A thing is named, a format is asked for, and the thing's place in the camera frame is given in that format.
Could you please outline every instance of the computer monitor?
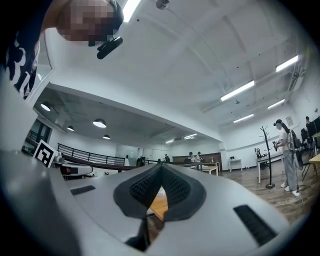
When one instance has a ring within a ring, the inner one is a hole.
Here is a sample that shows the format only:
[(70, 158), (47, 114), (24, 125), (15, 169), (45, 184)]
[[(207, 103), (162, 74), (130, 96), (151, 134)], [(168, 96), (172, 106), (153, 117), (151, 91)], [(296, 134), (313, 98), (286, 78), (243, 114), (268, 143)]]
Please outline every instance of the computer monitor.
[(314, 119), (314, 125), (317, 133), (320, 133), (320, 117)]
[(311, 123), (306, 125), (306, 128), (308, 129), (309, 132), (309, 136), (313, 136), (317, 133), (317, 129), (316, 129), (316, 125), (315, 125), (315, 121), (312, 121)]

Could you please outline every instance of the fluorescent ceiling light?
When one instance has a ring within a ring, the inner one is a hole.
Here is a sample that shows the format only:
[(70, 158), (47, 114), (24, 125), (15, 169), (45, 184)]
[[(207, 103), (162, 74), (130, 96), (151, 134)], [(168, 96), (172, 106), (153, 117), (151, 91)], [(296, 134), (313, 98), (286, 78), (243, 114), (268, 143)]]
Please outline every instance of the fluorescent ceiling light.
[(273, 107), (275, 107), (275, 106), (277, 106), (277, 105), (279, 105), (279, 104), (281, 104), (281, 103), (283, 103), (283, 102), (285, 102), (285, 98), (283, 99), (283, 100), (280, 100), (279, 102), (277, 102), (277, 103), (274, 103), (273, 105), (271, 105), (271, 106), (268, 106), (268, 109), (271, 109), (271, 108), (273, 108)]
[(279, 72), (279, 71), (285, 69), (286, 67), (290, 66), (291, 64), (297, 62), (298, 59), (299, 59), (299, 56), (297, 55), (297, 56), (294, 56), (293, 58), (289, 59), (288, 61), (276, 66), (275, 67), (276, 72)]
[(255, 85), (255, 81), (252, 80), (251, 82), (248, 82), (247, 84), (245, 84), (245, 85), (241, 86), (240, 88), (228, 93), (227, 95), (222, 96), (221, 100), (225, 101), (225, 100), (227, 100), (227, 99), (229, 99), (229, 98), (231, 98), (231, 97), (233, 97), (233, 96), (235, 96), (235, 95), (237, 95), (239, 93), (242, 93), (243, 91), (249, 89), (250, 87), (252, 87), (254, 85)]
[(123, 8), (123, 21), (129, 22), (141, 0), (128, 0)]
[(245, 119), (247, 119), (247, 118), (250, 118), (250, 117), (253, 117), (254, 116), (254, 114), (250, 114), (250, 115), (247, 115), (247, 116), (245, 116), (245, 117), (242, 117), (242, 118), (240, 118), (240, 119), (238, 119), (238, 120), (235, 120), (235, 121), (233, 121), (234, 123), (237, 123), (237, 122), (240, 122), (240, 121), (242, 121), (242, 120), (245, 120)]
[(106, 122), (101, 118), (98, 118), (98, 119), (94, 120), (93, 124), (95, 126), (97, 126), (97, 127), (100, 127), (100, 128), (106, 128), (107, 127)]
[(188, 136), (185, 136), (184, 139), (187, 139), (187, 138), (190, 138), (190, 137), (193, 137), (193, 136), (196, 136), (196, 135), (197, 135), (197, 133), (192, 134), (192, 135), (188, 135)]
[(43, 102), (41, 107), (43, 107), (46, 111), (50, 111), (50, 104), (48, 102)]

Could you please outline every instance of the ceiling sprinkler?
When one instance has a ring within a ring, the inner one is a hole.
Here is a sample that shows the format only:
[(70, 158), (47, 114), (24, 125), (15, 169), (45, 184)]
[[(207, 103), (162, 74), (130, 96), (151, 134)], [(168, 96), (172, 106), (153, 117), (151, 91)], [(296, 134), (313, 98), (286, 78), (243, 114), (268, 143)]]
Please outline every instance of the ceiling sprinkler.
[(165, 10), (169, 8), (170, 2), (169, 0), (158, 0), (155, 5), (158, 9)]

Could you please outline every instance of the black vent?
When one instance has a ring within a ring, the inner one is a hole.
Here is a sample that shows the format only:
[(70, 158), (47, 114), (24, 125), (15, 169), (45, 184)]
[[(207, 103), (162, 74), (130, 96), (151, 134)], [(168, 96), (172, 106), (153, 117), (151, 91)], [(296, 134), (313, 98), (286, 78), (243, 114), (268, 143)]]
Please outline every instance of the black vent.
[(276, 237), (276, 233), (247, 205), (233, 208), (259, 246)]
[(71, 189), (71, 194), (76, 196), (76, 195), (79, 195), (79, 194), (83, 194), (83, 193), (86, 193), (86, 192), (89, 192), (91, 190), (95, 190), (96, 188), (94, 186), (83, 186), (83, 187), (79, 187), (79, 188), (74, 188), (74, 189)]

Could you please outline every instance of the black coat rack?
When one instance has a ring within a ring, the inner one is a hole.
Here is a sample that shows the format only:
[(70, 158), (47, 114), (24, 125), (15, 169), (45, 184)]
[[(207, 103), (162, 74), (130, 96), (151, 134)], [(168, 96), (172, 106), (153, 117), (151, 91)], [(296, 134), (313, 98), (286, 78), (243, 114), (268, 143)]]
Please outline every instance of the black coat rack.
[(265, 185), (265, 187), (266, 187), (267, 189), (272, 189), (272, 188), (275, 186), (275, 184), (273, 184), (273, 183), (271, 182), (271, 178), (272, 178), (271, 156), (270, 156), (270, 148), (269, 148), (269, 144), (268, 144), (268, 139), (270, 139), (270, 137), (268, 137), (269, 132), (267, 132), (267, 127), (268, 127), (268, 126), (266, 126), (266, 128), (264, 128), (264, 127), (262, 126), (262, 128), (260, 128), (260, 130), (263, 131), (263, 136), (259, 136), (259, 137), (262, 137), (262, 138), (265, 140), (266, 148), (268, 149), (268, 156), (269, 156), (270, 180), (269, 180), (269, 184)]

